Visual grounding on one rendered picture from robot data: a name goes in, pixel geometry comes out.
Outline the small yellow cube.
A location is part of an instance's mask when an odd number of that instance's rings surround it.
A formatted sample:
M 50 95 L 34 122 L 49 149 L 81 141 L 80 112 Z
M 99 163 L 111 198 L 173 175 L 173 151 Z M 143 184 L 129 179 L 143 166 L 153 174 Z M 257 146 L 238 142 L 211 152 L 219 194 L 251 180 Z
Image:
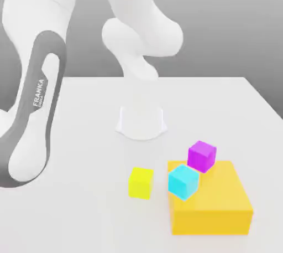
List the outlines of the small yellow cube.
M 134 167 L 128 179 L 128 194 L 132 198 L 150 199 L 153 188 L 153 169 Z

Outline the small purple cube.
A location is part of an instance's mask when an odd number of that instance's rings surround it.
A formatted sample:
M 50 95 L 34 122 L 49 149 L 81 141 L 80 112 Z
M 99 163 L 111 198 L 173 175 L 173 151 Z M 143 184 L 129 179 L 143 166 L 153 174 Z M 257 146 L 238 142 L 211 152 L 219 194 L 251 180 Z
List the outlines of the small purple cube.
M 201 173 L 206 173 L 215 163 L 217 147 L 197 141 L 188 149 L 187 165 Z

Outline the small cyan cube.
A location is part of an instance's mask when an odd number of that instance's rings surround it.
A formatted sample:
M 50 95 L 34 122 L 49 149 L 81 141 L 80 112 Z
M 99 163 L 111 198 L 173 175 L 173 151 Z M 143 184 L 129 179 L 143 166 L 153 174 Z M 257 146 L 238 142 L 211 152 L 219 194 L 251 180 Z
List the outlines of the small cyan cube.
M 181 164 L 168 173 L 168 191 L 186 201 L 198 190 L 200 174 Z

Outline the large orange box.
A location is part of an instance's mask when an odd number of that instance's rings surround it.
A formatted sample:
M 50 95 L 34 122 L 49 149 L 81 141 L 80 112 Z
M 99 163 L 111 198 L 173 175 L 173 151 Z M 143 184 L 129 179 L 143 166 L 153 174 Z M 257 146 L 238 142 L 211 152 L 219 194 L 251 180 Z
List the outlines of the large orange box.
M 200 174 L 198 190 L 183 201 L 168 193 L 173 235 L 247 235 L 253 207 L 231 161 Z

